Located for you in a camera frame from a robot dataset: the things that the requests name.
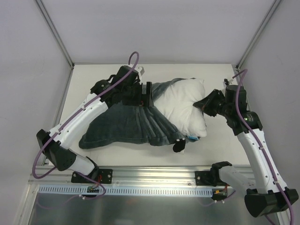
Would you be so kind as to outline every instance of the metal bracket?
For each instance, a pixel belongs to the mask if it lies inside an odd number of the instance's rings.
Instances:
[[[226,183],[222,181],[218,181],[217,185],[213,185],[211,180],[211,172],[210,171],[195,171],[195,181],[197,186],[225,186]]]
[[[97,177],[99,178],[99,182],[101,184],[111,184],[113,180],[113,170],[112,169],[99,169]],[[77,172],[73,172],[71,183],[75,184],[91,184],[89,180],[86,180],[82,176],[80,176]]]

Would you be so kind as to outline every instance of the aluminum frame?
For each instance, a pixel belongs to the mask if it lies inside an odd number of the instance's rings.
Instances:
[[[235,166],[237,171],[247,178],[254,180],[254,175],[250,166]],[[50,170],[52,166],[38,166],[37,174],[41,175]],[[224,186],[196,186],[195,171],[208,171],[210,166],[177,166],[177,167],[124,167],[124,166],[102,166],[101,168],[113,169],[112,184],[105,186],[112,187],[161,187],[161,188],[182,188],[195,190],[199,188],[221,189]],[[68,187],[78,186],[71,183],[73,171],[57,171],[54,170],[47,177],[36,180],[33,176],[29,179],[29,188],[24,202],[24,208],[19,216],[18,225],[28,225],[30,215],[34,206],[34,202],[40,185],[60,184]],[[278,220],[281,225],[288,224],[288,211],[277,213]]]

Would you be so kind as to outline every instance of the metal bar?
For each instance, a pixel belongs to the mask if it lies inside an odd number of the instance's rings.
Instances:
[[[42,175],[52,166],[38,166],[36,171]],[[169,188],[210,188],[211,186],[196,186],[195,171],[209,171],[210,166],[182,166],[182,167],[101,167],[113,169],[112,184],[106,186],[122,187],[169,187]],[[236,169],[247,178],[254,180],[250,166],[236,166]],[[53,171],[44,179],[35,180],[30,176],[30,184],[65,184],[71,183],[73,171]]]
[[[103,194],[104,190],[100,187],[93,188],[89,185],[39,185],[41,194],[61,194],[61,195],[95,195]],[[189,197],[212,197],[212,188],[191,188],[191,187],[123,187],[105,185],[105,195],[128,195],[128,196],[189,196]]]
[[[18,224],[18,225],[28,225],[29,224],[32,209],[33,209],[36,197],[37,197],[38,188],[39,188],[39,185],[35,185],[35,184],[30,185],[27,195],[26,195],[23,210],[22,210],[21,214],[16,217],[16,218],[18,218],[18,221],[16,221],[17,222],[16,224]]]
[[[72,61],[72,59],[71,59],[71,57],[70,57],[70,55],[69,55],[69,53],[68,53],[65,45],[64,45],[64,43],[62,42],[61,37],[58,34],[58,31],[56,30],[56,28],[54,26],[54,23],[51,20],[51,17],[49,16],[49,13],[47,12],[46,7],[45,7],[43,1],[42,0],[35,0],[35,2],[37,4],[37,7],[38,7],[39,11],[42,13],[42,15],[43,15],[43,17],[44,17],[44,19],[45,19],[45,21],[46,21],[46,23],[47,23],[50,31],[51,31],[51,33],[53,34],[53,36],[54,36],[54,38],[55,38],[55,40],[57,42],[57,44],[59,45],[59,47],[60,47],[63,55],[65,56],[68,64],[70,65],[71,68],[73,68],[74,63],[73,63],[73,61]]]
[[[242,55],[239,63],[238,63],[238,69],[240,69],[243,64],[245,63],[246,59],[248,58],[250,52],[254,48],[255,44],[258,42],[259,37],[261,36],[262,32],[265,30],[266,26],[268,25],[270,19],[273,17],[274,13],[277,11],[278,6],[283,0],[274,0],[272,6],[268,10],[266,16],[262,20],[261,24],[259,25],[258,29],[256,30],[254,36],[252,37],[249,45],[247,46],[244,54]]]

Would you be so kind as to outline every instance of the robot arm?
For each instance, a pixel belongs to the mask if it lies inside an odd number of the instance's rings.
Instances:
[[[54,164],[59,171],[71,169],[92,178],[97,173],[97,165],[89,158],[83,157],[70,148],[74,139],[82,129],[91,123],[97,116],[104,113],[112,105],[122,101],[124,105],[153,106],[151,83],[147,82],[146,92],[143,92],[141,77],[143,67],[137,67],[115,88],[98,98],[97,96],[114,85],[117,81],[132,70],[132,65],[122,66],[116,75],[109,80],[97,82],[78,108],[63,122],[50,129],[49,132],[40,130],[37,140],[40,147],[44,146],[44,155]]]
[[[227,125],[233,130],[247,154],[255,182],[237,172],[228,162],[213,164],[209,175],[202,177],[201,181],[213,186],[220,182],[232,186],[244,196],[246,207],[253,217],[284,211],[288,204],[279,188],[283,190],[290,204],[298,200],[298,193],[295,189],[289,189],[280,176],[268,150],[259,117],[255,112],[247,110],[246,91],[243,87],[238,93],[238,106],[248,126],[245,126],[238,116],[235,107],[237,90],[237,85],[229,85],[225,89],[225,96],[222,91],[213,90],[206,98],[194,103],[194,106],[209,116],[219,114],[226,118]],[[258,137],[263,148],[250,131]],[[274,170],[277,181],[274,181],[271,170]]]

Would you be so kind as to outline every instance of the glass panel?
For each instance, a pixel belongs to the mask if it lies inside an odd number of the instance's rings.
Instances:
[[[265,217],[253,218],[242,197],[235,195],[224,204],[209,207],[209,198],[164,196],[114,196],[97,200],[71,195],[38,194],[38,202],[46,207],[33,208],[30,225],[269,225]]]

